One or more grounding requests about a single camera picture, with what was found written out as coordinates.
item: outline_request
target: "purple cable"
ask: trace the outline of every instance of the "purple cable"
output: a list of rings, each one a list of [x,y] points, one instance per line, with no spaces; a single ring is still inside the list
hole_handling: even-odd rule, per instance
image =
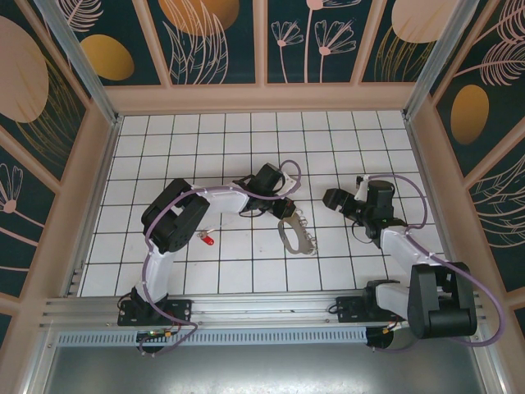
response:
[[[252,193],[250,191],[241,189],[240,187],[231,187],[231,186],[213,186],[213,187],[202,188],[202,189],[193,189],[193,190],[187,191],[187,192],[183,193],[182,195],[179,195],[178,197],[176,197],[173,201],[171,201],[157,215],[156,218],[153,219],[151,225],[149,226],[149,228],[148,228],[148,230],[146,231],[146,234],[145,234],[146,245],[148,246],[149,252],[148,252],[148,255],[146,256],[146,260],[144,261],[144,265],[142,266],[142,287],[144,289],[144,294],[146,295],[146,300],[149,302],[149,304],[152,306],[152,308],[158,314],[160,314],[161,316],[164,316],[165,318],[169,319],[171,322],[178,323],[181,326],[192,326],[193,329],[190,332],[188,332],[187,334],[185,334],[181,339],[179,339],[173,345],[165,346],[161,350],[159,350],[157,353],[152,353],[151,354],[152,357],[155,357],[155,355],[161,355],[161,354],[167,353],[168,351],[174,350],[176,347],[178,347],[178,345],[180,345],[182,342],[184,342],[186,339],[188,339],[190,336],[192,336],[194,334],[194,332],[197,331],[197,328],[199,327],[196,323],[187,322],[186,320],[175,318],[174,316],[171,316],[171,315],[165,313],[162,309],[158,308],[155,305],[155,303],[153,302],[153,300],[151,298],[151,295],[149,294],[148,288],[146,286],[146,273],[148,272],[149,260],[151,258],[151,254],[153,253],[153,243],[149,239],[150,239],[151,233],[153,232],[153,229],[155,228],[157,223],[160,222],[160,220],[167,213],[167,211],[169,211],[171,208],[173,208],[179,201],[181,201],[182,199],[184,199],[185,197],[187,197],[189,195],[195,195],[197,193],[204,193],[204,194],[206,194],[206,193],[208,193],[210,191],[232,190],[232,191],[236,191],[236,192],[239,192],[239,193],[243,193],[243,194],[248,195],[250,197],[254,197],[256,199],[265,199],[265,200],[269,200],[269,201],[273,201],[273,200],[276,200],[276,199],[282,199],[283,197],[286,197],[287,195],[291,195],[292,193],[295,193],[295,191],[297,191],[297,189],[301,186],[301,168],[299,167],[298,163],[296,163],[294,160],[285,160],[284,162],[281,163],[281,165],[279,166],[279,169],[282,169],[284,167],[284,165],[287,164],[287,163],[291,163],[291,164],[295,165],[295,167],[297,168],[297,173],[298,173],[298,175],[297,175],[297,183],[290,190],[288,190],[286,193],[284,193],[282,195],[276,195],[274,197],[266,197],[264,195],[256,195],[256,194],[254,194],[254,193]],[[142,355],[146,355],[146,353],[144,352],[143,347],[142,347],[143,344],[144,344],[144,341],[141,341],[139,343],[139,350],[142,353]]]
[[[419,197],[421,198],[421,201],[423,202],[424,214],[423,214],[422,223],[420,225],[417,225],[417,226],[408,226],[406,228],[405,235],[407,237],[407,240],[409,240],[409,242],[413,246],[415,246],[417,250],[419,250],[421,253],[423,253],[428,258],[436,261],[437,263],[443,265],[444,267],[447,267],[448,269],[454,271],[455,273],[461,275],[462,277],[464,277],[465,279],[470,281],[473,285],[477,286],[481,291],[483,291],[491,299],[492,303],[494,304],[494,306],[496,308],[496,311],[498,312],[498,317],[500,319],[500,326],[498,327],[498,329],[496,330],[496,332],[495,332],[494,336],[492,336],[492,338],[489,338],[486,341],[481,341],[481,342],[467,342],[467,341],[462,341],[462,340],[457,339],[457,338],[451,338],[451,339],[454,340],[454,341],[457,341],[459,343],[462,343],[465,346],[470,346],[470,347],[483,347],[483,346],[492,345],[493,343],[498,341],[503,336],[503,333],[505,331],[506,322],[505,322],[504,311],[503,311],[503,307],[501,306],[501,303],[498,301],[498,299],[495,297],[495,295],[491,293],[489,288],[486,287],[485,285],[483,285],[483,283],[479,282],[475,277],[473,277],[469,273],[466,273],[462,269],[457,268],[456,266],[454,266],[450,262],[445,261],[443,259],[440,259],[439,257],[435,256],[433,253],[430,253],[428,250],[426,250],[422,245],[420,245],[416,240],[414,240],[412,238],[412,236],[410,235],[410,230],[412,230],[412,229],[416,229],[416,230],[422,229],[427,224],[428,207],[427,207],[427,201],[425,200],[425,196],[421,192],[421,189],[419,189],[419,187],[413,181],[408,179],[406,176],[401,176],[401,175],[397,175],[397,174],[382,174],[382,175],[370,176],[368,179],[377,179],[377,178],[385,178],[385,177],[398,178],[398,179],[401,179],[403,181],[408,182],[417,191],[417,193],[419,194]],[[405,349],[400,349],[398,351],[396,351],[396,350],[387,350],[387,352],[389,352],[389,353],[398,352],[399,353],[400,351],[405,350]]]

